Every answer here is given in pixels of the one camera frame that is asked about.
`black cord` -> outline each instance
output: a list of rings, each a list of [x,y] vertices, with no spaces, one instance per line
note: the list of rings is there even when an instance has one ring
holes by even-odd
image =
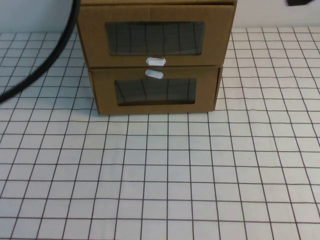
[[[52,53],[49,57],[37,68],[33,73],[27,76],[23,81],[18,83],[10,90],[0,95],[0,104],[6,102],[10,98],[13,98],[18,93],[21,93],[24,89],[29,87],[35,81],[37,81],[44,73],[46,73],[50,67],[55,63],[58,57],[65,49],[77,23],[78,14],[80,11],[81,0],[73,0],[71,12],[65,29]]]
[[[311,3],[313,0],[286,0],[288,6],[303,6]]]

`drawer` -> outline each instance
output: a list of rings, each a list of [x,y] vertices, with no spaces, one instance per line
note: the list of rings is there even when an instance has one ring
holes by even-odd
[[[235,5],[84,5],[78,31],[89,68],[221,66]]]
[[[147,70],[163,77],[149,77]],[[221,74],[222,68],[213,66],[89,71],[97,109],[103,115],[213,111]]]

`drawer window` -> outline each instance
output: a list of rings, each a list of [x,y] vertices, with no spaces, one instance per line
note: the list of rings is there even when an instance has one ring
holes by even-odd
[[[205,23],[107,22],[112,56],[201,55]]]
[[[119,106],[194,104],[195,78],[114,81]]]

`white wall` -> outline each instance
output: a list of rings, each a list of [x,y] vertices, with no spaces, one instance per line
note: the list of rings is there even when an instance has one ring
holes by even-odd
[[[320,26],[320,0],[287,7],[286,0],[238,0],[234,27]],[[60,32],[71,0],[0,0],[0,32]]]
[[[320,26],[320,0],[287,6],[286,0],[238,0],[235,27]]]

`black cable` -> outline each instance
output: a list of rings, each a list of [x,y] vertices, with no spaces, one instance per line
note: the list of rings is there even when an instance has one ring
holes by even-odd
[[[288,6],[303,6],[311,3],[313,0],[286,0]]]
[[[81,0],[73,0],[71,12],[68,18],[68,22],[64,28],[64,31],[53,49],[52,53],[49,57],[38,67],[33,73],[27,76],[23,81],[18,83],[16,86],[11,88],[10,90],[4,92],[0,95],[0,104],[4,103],[5,101],[13,98],[18,93],[21,93],[24,89],[29,87],[35,81],[37,81],[44,73],[46,73],[50,67],[55,63],[58,57],[61,55],[63,50],[65,49],[73,31],[77,23],[78,14],[80,11],[80,4]]]

